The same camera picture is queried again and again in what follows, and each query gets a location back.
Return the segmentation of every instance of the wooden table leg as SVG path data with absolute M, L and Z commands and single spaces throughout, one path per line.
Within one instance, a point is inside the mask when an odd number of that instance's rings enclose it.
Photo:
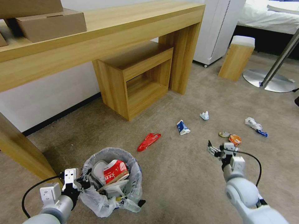
M 0 113 L 0 149 L 41 179 L 56 176 L 42 152 Z
M 159 43 L 173 46 L 169 88 L 185 94 L 201 23 L 159 37 Z

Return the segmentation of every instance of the wooden shelf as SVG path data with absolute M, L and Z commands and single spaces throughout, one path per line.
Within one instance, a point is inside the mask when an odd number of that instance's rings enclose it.
M 135 117 L 168 91 L 168 86 L 139 75 L 127 82 L 129 117 Z
M 103 102 L 132 120 L 168 91 L 173 47 L 152 41 L 93 62 Z

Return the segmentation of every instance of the metal pole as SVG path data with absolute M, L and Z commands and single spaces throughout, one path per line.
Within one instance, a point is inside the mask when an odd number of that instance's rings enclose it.
M 293 35 L 292 39 L 287 44 L 286 48 L 283 50 L 279 58 L 276 60 L 274 65 L 270 68 L 269 72 L 267 73 L 266 77 L 264 78 L 260 86 L 266 88 L 268 83 L 271 81 L 271 79 L 275 76 L 279 68 L 282 66 L 283 61 L 290 55 L 290 53 L 295 48 L 298 42 L 299 42 L 299 28 L 296 31 L 296 33 Z

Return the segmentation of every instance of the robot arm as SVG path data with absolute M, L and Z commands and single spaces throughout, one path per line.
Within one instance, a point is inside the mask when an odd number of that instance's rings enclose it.
M 256 185 L 245 178 L 245 160 L 241 156 L 235 156 L 239 148 L 226 142 L 217 149 L 209 141 L 207 149 L 222 161 L 225 194 L 244 224 L 288 224 L 278 211 L 267 205 Z
M 29 218 L 23 224 L 65 224 L 76 206 L 82 190 L 79 181 L 83 184 L 82 180 L 79 179 L 77 168 L 66 169 L 62 191 L 60 191 L 58 183 L 50 183 L 46 187 L 40 188 L 40 196 L 44 206 L 38 215 Z

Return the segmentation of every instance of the cardboard box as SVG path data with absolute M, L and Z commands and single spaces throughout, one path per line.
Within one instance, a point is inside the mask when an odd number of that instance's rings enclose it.
M 62 11 L 60 0 L 0 0 L 0 19 Z
M 16 22 L 14 23 L 12 19 L 9 19 L 9 21 L 8 26 L 15 34 L 19 34 L 21 31 L 23 36 L 32 42 L 86 31 L 83 12 L 70 9 L 45 15 L 19 17 L 15 18 Z
M 6 43 L 4 37 L 0 33 L 0 47 L 7 46 L 7 45 L 8 44 Z

